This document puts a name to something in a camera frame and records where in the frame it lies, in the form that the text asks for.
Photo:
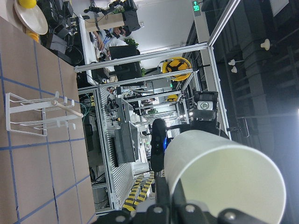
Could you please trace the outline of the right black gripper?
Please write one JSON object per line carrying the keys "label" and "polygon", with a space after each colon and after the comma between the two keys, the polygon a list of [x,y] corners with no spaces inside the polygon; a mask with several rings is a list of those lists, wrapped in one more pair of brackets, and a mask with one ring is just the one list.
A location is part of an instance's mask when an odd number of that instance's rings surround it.
{"label": "right black gripper", "polygon": [[217,136],[229,139],[225,131],[220,129],[220,123],[217,121],[218,115],[218,92],[216,91],[192,91],[193,108],[190,112],[191,123],[187,125],[186,130],[201,130],[212,133]]}

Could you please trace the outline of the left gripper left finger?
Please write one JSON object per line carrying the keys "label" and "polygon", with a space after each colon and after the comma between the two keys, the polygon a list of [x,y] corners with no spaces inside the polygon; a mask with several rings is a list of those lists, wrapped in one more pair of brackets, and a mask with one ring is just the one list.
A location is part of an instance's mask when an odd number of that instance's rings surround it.
{"label": "left gripper left finger", "polygon": [[156,204],[169,207],[171,204],[169,187],[165,177],[155,178]]}

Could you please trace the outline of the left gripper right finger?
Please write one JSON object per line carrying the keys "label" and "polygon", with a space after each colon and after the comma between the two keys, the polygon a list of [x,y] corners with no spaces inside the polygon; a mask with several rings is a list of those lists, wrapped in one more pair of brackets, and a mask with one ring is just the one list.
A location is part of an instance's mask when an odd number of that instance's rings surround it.
{"label": "left gripper right finger", "polygon": [[179,208],[183,204],[186,204],[186,197],[182,182],[179,179],[172,194],[172,205],[174,208]]}

